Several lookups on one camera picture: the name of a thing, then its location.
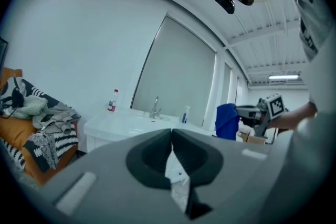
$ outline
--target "cardboard box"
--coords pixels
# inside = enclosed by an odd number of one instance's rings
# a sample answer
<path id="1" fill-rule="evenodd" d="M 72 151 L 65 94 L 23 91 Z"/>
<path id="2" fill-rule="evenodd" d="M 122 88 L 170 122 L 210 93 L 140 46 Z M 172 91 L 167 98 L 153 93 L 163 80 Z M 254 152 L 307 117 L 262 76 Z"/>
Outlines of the cardboard box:
<path id="1" fill-rule="evenodd" d="M 249 133 L 243 133 L 239 131 L 238 136 L 243 140 L 245 143 L 251 143 L 251 144 L 258 144 L 258 145 L 265 145 L 266 139 L 261 137 L 255 137 L 250 135 Z"/>
<path id="2" fill-rule="evenodd" d="M 266 142 L 266 139 L 262 137 L 249 136 L 247 139 L 247 142 L 251 144 L 264 145 Z"/>
<path id="3" fill-rule="evenodd" d="M 247 142 L 248 139 L 248 134 L 244 134 L 244 133 L 239 133 L 238 136 L 243 139 L 243 142 Z"/>

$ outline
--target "orange couch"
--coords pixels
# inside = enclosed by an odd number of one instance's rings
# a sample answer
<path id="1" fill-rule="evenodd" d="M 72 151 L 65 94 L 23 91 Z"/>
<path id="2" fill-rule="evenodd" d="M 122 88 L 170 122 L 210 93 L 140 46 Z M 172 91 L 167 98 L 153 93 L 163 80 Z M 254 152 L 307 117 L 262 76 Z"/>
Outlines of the orange couch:
<path id="1" fill-rule="evenodd" d="M 20 69 L 13 70 L 4 68 L 2 77 L 0 78 L 0 89 L 2 90 L 6 81 L 11 77 L 22 77 L 22 71 Z M 74 123 L 75 130 L 77 132 L 77 122 Z M 16 118 L 2 119 L 0 118 L 0 137 L 2 137 L 7 143 L 16 149 L 22 151 L 22 155 L 26 161 L 25 172 L 34 178 L 41 186 L 48 182 L 54 175 L 67 166 L 76 150 L 78 145 L 74 145 L 67 152 L 64 153 L 59 160 L 56 170 L 49 169 L 45 173 L 42 173 L 32 155 L 29 151 L 23 147 L 28 137 L 35 133 L 37 130 L 34 128 L 31 120 L 20 120 Z"/>

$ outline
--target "white wall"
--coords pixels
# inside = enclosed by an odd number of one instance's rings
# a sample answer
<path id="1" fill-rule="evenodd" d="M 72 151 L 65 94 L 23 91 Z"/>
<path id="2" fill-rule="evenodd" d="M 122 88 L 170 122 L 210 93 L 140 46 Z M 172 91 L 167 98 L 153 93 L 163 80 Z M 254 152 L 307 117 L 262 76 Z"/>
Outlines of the white wall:
<path id="1" fill-rule="evenodd" d="M 285 107 L 290 111 L 300 108 L 309 102 L 308 90 L 249 90 L 248 104 L 256 105 L 260 97 L 265 98 L 274 93 L 281 93 Z"/>
<path id="2" fill-rule="evenodd" d="M 83 125 L 119 89 L 118 105 L 129 108 L 151 43 L 168 14 L 216 52 L 214 80 L 203 128 L 213 129 L 220 105 L 224 62 L 244 78 L 219 39 L 199 20 L 168 0 L 18 0 L 0 26 L 9 41 L 5 66 L 74 107 L 79 148 L 86 151 Z M 245 81 L 243 94 L 247 97 Z"/>

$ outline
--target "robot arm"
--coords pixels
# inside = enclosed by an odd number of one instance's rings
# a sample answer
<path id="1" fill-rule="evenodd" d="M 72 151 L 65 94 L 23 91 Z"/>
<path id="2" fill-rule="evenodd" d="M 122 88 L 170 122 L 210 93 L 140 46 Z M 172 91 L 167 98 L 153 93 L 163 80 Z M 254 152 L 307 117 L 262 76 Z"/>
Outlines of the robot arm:
<path id="1" fill-rule="evenodd" d="M 267 127 L 273 119 L 285 112 L 285 106 L 282 95 L 275 93 L 267 98 L 260 98 L 256 106 L 237 106 L 236 111 L 242 122 L 255 130 L 255 136 L 265 137 Z"/>

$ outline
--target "faucet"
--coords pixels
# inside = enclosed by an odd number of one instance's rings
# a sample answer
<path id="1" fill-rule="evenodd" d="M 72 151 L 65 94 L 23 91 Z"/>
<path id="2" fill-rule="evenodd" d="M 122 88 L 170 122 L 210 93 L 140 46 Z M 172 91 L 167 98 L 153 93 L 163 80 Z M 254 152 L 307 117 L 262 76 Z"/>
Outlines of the faucet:
<path id="1" fill-rule="evenodd" d="M 160 116 L 160 111 L 156 111 L 156 106 L 158 104 L 158 101 L 159 101 L 159 97 L 157 96 L 156 99 L 155 99 L 155 102 L 154 102 L 154 107 L 152 108 L 152 111 L 151 111 L 151 114 L 149 115 L 150 118 L 154 119 L 155 117 L 159 117 Z"/>

